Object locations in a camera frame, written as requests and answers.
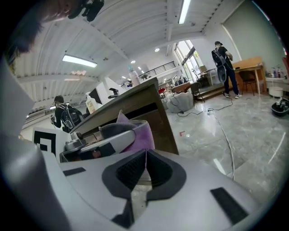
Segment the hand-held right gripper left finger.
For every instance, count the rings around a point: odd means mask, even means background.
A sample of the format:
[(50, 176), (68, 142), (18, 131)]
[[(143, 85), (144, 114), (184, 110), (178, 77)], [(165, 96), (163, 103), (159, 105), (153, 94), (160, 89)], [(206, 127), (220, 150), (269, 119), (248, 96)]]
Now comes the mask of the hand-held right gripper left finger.
[(60, 167), (72, 187), (94, 210), (129, 228), (134, 223), (131, 192), (144, 173), (146, 150), (98, 159), (66, 162)]

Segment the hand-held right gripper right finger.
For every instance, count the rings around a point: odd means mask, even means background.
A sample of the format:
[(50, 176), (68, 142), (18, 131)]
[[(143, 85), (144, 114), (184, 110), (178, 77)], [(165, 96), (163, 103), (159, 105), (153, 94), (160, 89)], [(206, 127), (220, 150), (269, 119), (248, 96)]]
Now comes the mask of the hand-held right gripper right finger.
[(259, 207), (245, 188), (202, 161), (155, 150), (146, 155), (153, 188), (137, 231), (223, 231)]

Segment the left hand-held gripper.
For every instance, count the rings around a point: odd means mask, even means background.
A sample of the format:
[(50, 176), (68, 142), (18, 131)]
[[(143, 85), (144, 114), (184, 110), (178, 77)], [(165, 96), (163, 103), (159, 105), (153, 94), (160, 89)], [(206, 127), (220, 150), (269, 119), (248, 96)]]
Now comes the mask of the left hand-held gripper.
[(129, 130), (100, 142), (88, 144), (79, 132), (71, 134), (52, 129), (35, 128), (33, 142), (41, 151), (51, 152), (59, 163), (107, 157), (121, 153), (134, 143), (136, 134)]

